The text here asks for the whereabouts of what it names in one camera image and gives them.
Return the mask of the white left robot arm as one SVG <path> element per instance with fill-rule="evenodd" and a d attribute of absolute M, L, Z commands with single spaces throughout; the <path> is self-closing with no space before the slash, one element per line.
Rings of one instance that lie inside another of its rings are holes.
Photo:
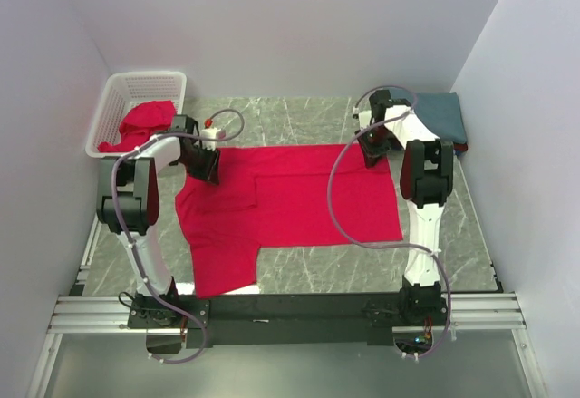
<path fill-rule="evenodd" d="M 130 318 L 172 327 L 180 322 L 199 328 L 207 309 L 192 316 L 181 304 L 174 277 L 164 263 L 157 222 L 160 216 L 158 174 L 169 165 L 182 165 L 187 174 L 218 184 L 220 151 L 226 132 L 211 118 L 200 126 L 188 115 L 176 115 L 165 131 L 143 143 L 131 144 L 121 155 L 101 159 L 96 199 L 98 220 L 121 241 L 137 277 L 130 296 Z"/>

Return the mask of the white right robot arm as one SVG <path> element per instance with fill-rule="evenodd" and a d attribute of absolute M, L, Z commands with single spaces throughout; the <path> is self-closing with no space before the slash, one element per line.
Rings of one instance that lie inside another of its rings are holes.
<path fill-rule="evenodd" d="M 440 223 L 453 190 L 454 147 L 430 131 L 415 113 L 419 97 L 393 97 L 394 86 L 369 90 L 353 108 L 356 132 L 367 168 L 389 150 L 402 150 L 400 193 L 409 211 L 408 260 L 403 273 L 398 314 L 416 325 L 446 311 L 438 263 Z"/>

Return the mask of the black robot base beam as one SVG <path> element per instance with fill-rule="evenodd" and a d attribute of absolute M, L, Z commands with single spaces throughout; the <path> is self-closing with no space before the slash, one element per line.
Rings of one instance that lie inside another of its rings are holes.
<path fill-rule="evenodd" d="M 394 344 L 398 327 L 443 326 L 443 296 L 386 293 L 176 296 L 175 312 L 151 296 L 132 296 L 128 328 L 176 330 L 188 349 L 204 345 Z"/>

